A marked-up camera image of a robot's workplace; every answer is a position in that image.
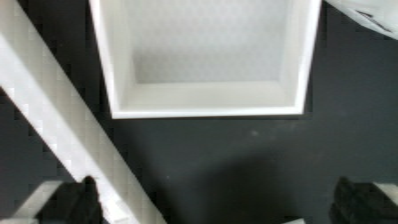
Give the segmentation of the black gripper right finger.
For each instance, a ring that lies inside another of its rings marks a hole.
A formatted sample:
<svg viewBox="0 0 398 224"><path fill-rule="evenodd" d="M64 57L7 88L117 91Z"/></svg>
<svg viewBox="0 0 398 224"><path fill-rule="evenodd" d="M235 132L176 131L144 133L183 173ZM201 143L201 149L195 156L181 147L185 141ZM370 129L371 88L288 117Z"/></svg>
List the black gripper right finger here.
<svg viewBox="0 0 398 224"><path fill-rule="evenodd" d="M398 185L339 178L330 205L332 224L398 224Z"/></svg>

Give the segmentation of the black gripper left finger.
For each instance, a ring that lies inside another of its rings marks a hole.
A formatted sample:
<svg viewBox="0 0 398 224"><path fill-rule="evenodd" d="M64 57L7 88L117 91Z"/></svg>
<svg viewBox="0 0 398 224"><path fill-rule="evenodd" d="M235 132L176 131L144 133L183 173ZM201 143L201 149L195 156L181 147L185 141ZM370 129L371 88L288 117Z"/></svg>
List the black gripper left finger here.
<svg viewBox="0 0 398 224"><path fill-rule="evenodd" d="M103 211L96 182L91 176L66 183L55 194L53 224L101 224Z"/></svg>

